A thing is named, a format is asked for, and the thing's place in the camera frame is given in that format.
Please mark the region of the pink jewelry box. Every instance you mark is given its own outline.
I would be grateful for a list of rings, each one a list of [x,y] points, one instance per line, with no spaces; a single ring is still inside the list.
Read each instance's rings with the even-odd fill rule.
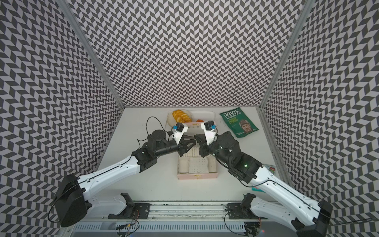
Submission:
[[[204,134],[200,128],[189,128],[184,135]],[[177,177],[179,180],[212,179],[218,177],[216,160],[213,156],[201,157],[199,145],[193,146],[186,154],[178,158]]]

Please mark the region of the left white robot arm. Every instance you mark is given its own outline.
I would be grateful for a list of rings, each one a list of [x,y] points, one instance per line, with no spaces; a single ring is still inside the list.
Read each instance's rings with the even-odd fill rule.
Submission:
[[[179,142],[174,139],[169,140],[166,136],[167,132],[156,130],[148,135],[146,142],[140,148],[124,160],[91,174],[65,176],[60,181],[53,198],[52,207],[58,216],[56,223],[61,227],[78,223],[92,208],[89,200],[107,186],[149,169],[161,156],[174,152],[182,156],[196,145],[196,140],[187,135]]]

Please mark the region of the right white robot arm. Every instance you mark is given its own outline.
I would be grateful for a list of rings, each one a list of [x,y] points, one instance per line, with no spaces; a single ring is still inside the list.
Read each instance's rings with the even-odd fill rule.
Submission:
[[[278,203],[247,194],[243,204],[257,217],[279,223],[299,237],[324,237],[330,224],[333,207],[327,201],[315,201],[272,174],[261,162],[240,149],[230,132],[195,135],[201,156],[212,155],[228,172],[252,187],[258,187]]]

